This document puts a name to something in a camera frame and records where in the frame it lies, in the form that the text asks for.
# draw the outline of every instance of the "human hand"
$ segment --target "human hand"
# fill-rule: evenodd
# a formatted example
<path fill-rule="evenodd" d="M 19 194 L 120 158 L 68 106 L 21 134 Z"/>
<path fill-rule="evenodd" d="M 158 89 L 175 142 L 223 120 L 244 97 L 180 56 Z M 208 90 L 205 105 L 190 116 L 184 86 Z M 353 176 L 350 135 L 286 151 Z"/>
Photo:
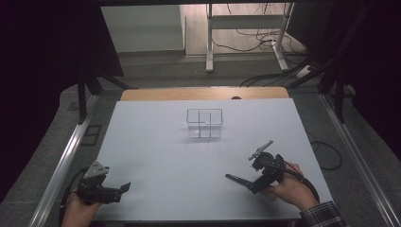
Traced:
<path fill-rule="evenodd" d="M 92 205 L 85 204 L 77 195 L 73 193 L 67 201 L 61 227 L 87 227 L 91 224 L 101 203 Z"/>
<path fill-rule="evenodd" d="M 291 170 L 296 169 L 304 176 L 304 173 L 297 164 L 288 163 L 286 168 Z M 300 182 L 300 180 L 288 173 L 284 173 L 283 180 L 278 185 L 268 187 L 264 189 L 262 193 L 274 194 L 281 200 L 295 205 L 301 211 L 319 204 L 310 189 Z"/>

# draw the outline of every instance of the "black cable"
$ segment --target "black cable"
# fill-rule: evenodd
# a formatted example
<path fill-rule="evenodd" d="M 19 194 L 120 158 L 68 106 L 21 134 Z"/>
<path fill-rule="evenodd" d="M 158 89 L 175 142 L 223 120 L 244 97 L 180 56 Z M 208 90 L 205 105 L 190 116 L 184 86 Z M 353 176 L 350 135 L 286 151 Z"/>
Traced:
<path fill-rule="evenodd" d="M 334 148 L 333 146 L 331 146 L 331 145 L 329 145 L 329 144 L 327 144 L 325 142 L 322 142 L 322 141 L 313 141 L 313 142 L 310 142 L 310 144 L 311 145 L 318 144 L 318 145 L 328 146 L 328 147 L 330 147 L 331 149 L 334 150 L 334 152 L 337 154 L 337 156 L 339 156 L 340 160 L 339 160 L 339 163 L 336 166 L 334 166 L 334 167 L 321 167 L 321 169 L 323 169 L 323 170 L 337 170 L 342 166 L 342 156 L 341 156 L 340 152 L 336 148 Z"/>
<path fill-rule="evenodd" d="M 266 166 L 282 170 L 283 172 L 286 172 L 286 173 L 294 176 L 300 182 L 302 182 L 304 185 L 306 185 L 310 189 L 310 191 L 312 192 L 312 194 L 315 197 L 316 201 L 320 202 L 318 191 L 316 191 L 316 188 L 313 186 L 313 184 L 306 177 L 304 177 L 301 173 L 299 173 L 298 171 L 293 171 L 293 170 L 288 169 L 288 168 L 275 166 L 275 165 L 271 165 L 271 164 L 266 164 Z"/>
<path fill-rule="evenodd" d="M 85 167 L 85 168 L 80 169 L 74 175 L 74 177 L 70 181 L 70 184 L 68 184 L 67 187 L 65 188 L 64 194 L 63 194 L 62 199 L 61 199 L 61 205 L 60 205 L 60 211 L 59 211 L 59 226 L 62 225 L 62 220 L 64 219 L 65 208 L 66 208 L 66 205 L 67 205 L 67 200 L 68 200 L 69 195 L 71 194 L 70 191 L 71 191 L 71 187 L 73 186 L 74 181 L 76 180 L 76 178 L 80 174 L 85 173 L 86 171 L 88 171 L 88 169 L 89 169 L 89 167 Z"/>
<path fill-rule="evenodd" d="M 338 163 L 336 166 L 334 166 L 334 167 L 321 167 L 321 166 L 320 166 L 320 168 L 323 169 L 323 170 L 329 170 L 329 171 L 339 169 L 339 168 L 342 166 L 342 156 L 341 156 L 340 152 L 339 152 L 336 148 L 334 148 L 332 145 L 330 145 L 330 144 L 328 144 L 328 143 L 325 143 L 325 142 L 323 142 L 323 141 L 319 141 L 319 140 L 316 138 L 316 136 L 313 135 L 310 131 L 307 131 L 307 130 L 305 130 L 305 131 L 306 131 L 307 134 L 309 134 L 309 135 L 313 138 L 313 141 L 310 141 L 310 142 L 309 142 L 310 145 L 317 145 L 317 148 L 313 148 L 313 147 L 312 147 L 314 153 L 318 152 L 318 150 L 319 150 L 319 148 L 320 148 L 319 145 L 325 145 L 325 146 L 328 146 L 328 147 L 330 147 L 331 149 L 333 149 L 334 152 L 337 154 L 337 156 L 339 156 L 340 161 L 339 161 L 339 163 Z"/>
<path fill-rule="evenodd" d="M 256 47 L 253 47 L 253 48 L 247 49 L 247 50 L 240 50 L 240 49 L 235 49 L 235 48 L 233 48 L 233 47 L 230 47 L 230 46 L 228 46 L 228 45 L 216 44 L 216 42 L 213 40 L 213 38 L 212 38 L 212 42 L 213 42 L 213 44 L 216 45 L 216 46 L 220 46 L 220 47 L 224 47 L 224 48 L 229 48 L 229 49 L 232 49 L 232 50 L 235 50 L 235 51 L 239 51 L 239 52 L 249 52 L 249 51 L 255 50 L 255 49 L 256 49 L 257 47 L 259 47 L 261 44 L 267 43 L 267 42 L 269 42 L 269 41 L 263 41 L 263 42 L 261 42 L 259 45 L 257 45 Z"/>

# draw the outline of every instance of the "striped sleeve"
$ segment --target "striped sleeve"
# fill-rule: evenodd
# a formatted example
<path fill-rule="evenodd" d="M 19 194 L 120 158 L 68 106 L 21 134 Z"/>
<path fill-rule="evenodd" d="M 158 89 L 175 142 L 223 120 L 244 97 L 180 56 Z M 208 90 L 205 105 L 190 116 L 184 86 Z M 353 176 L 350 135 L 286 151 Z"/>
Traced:
<path fill-rule="evenodd" d="M 332 201 L 321 203 L 300 213 L 302 219 L 311 227 L 347 226 L 339 210 Z"/>

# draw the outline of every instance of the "transparent box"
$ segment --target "transparent box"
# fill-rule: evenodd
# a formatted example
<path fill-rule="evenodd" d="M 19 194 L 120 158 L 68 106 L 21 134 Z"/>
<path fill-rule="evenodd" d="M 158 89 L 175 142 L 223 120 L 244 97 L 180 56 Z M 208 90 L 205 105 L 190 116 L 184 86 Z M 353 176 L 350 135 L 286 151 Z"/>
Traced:
<path fill-rule="evenodd" d="M 223 124 L 222 109 L 189 109 L 186 123 L 191 138 L 220 138 Z"/>

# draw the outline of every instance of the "white table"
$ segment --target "white table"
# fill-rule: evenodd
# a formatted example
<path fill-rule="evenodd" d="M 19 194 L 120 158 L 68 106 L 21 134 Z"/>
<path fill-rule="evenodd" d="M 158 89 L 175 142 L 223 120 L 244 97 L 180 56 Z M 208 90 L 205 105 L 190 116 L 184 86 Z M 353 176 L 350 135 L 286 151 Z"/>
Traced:
<path fill-rule="evenodd" d="M 221 138 L 189 138 L 188 109 L 222 109 Z M 254 181 L 248 157 L 266 150 L 301 166 L 321 201 L 331 195 L 291 98 L 120 101 L 98 161 L 110 167 L 106 187 L 131 182 L 121 202 L 103 205 L 97 220 L 205 221 L 296 219 L 280 199 L 254 195 L 224 177 Z"/>

